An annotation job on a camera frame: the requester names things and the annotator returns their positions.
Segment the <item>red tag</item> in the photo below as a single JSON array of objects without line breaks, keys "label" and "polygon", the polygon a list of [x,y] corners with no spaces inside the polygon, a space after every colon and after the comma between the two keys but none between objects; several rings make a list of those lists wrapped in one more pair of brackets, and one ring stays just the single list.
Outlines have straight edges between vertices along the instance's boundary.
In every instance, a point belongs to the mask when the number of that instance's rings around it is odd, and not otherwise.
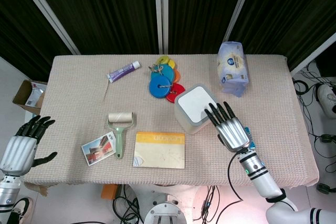
[{"label": "red tag", "polygon": [[183,93],[185,91],[185,88],[181,85],[181,84],[178,84],[178,83],[174,83],[173,86],[172,86],[172,89],[170,90],[170,94],[168,94],[166,96],[167,100],[174,103],[175,102],[175,98]]}]

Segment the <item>roller handle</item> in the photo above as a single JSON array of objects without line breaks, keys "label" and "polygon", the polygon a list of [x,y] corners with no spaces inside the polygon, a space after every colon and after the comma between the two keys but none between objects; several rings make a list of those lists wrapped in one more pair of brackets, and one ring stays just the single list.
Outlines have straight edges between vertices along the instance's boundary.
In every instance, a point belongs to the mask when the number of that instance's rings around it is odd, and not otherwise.
[{"label": "roller handle", "polygon": [[119,159],[122,159],[122,157],[124,156],[123,153],[123,140],[122,140],[122,131],[123,128],[116,128],[116,149],[115,149],[115,156]]}]

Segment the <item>purple tube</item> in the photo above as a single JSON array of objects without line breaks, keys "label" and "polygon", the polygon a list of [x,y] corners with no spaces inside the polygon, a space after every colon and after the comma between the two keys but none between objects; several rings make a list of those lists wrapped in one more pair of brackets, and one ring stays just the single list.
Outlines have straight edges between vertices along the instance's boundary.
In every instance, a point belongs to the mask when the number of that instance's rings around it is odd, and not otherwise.
[{"label": "purple tube", "polygon": [[121,69],[118,69],[112,73],[109,73],[107,75],[107,78],[109,78],[109,81],[115,82],[116,80],[119,80],[121,77],[125,76],[126,74],[133,72],[135,69],[138,69],[140,67],[140,63],[138,61],[135,61],[131,64],[128,64],[124,66]]}]

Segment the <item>square container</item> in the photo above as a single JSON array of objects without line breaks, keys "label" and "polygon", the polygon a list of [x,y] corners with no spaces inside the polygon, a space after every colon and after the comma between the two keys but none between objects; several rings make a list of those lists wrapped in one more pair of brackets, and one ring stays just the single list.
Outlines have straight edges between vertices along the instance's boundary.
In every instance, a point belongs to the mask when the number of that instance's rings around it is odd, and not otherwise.
[{"label": "square container", "polygon": [[197,84],[176,97],[175,117],[188,134],[195,134],[210,122],[204,112],[205,109],[212,111],[209,103],[217,108],[214,95],[202,84]]}]

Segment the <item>beige tablecloth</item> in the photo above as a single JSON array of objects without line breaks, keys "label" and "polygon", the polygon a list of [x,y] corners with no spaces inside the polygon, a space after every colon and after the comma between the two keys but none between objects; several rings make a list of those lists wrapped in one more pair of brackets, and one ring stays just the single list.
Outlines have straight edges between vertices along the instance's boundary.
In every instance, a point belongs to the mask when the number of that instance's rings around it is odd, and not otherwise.
[{"label": "beige tablecloth", "polygon": [[[32,168],[25,181],[57,183],[151,183],[187,185],[228,184],[232,157],[209,124],[185,137],[185,169],[133,167],[138,131],[184,132],[176,121],[174,104],[148,91],[148,66],[157,55],[58,56],[54,59],[41,115],[56,120],[38,146],[36,157],[57,151],[48,164]],[[280,55],[247,55],[250,83],[243,97],[221,92],[216,55],[171,55],[186,89],[197,83],[208,87],[218,101],[226,100],[243,125],[248,126],[259,157],[279,186],[311,185],[318,170],[299,103],[286,64]],[[106,74],[138,60],[142,67],[109,84]],[[81,145],[110,130],[109,112],[134,112],[136,126],[125,132],[124,158],[110,156],[88,167]],[[235,185],[250,181],[239,162],[232,165]]]}]

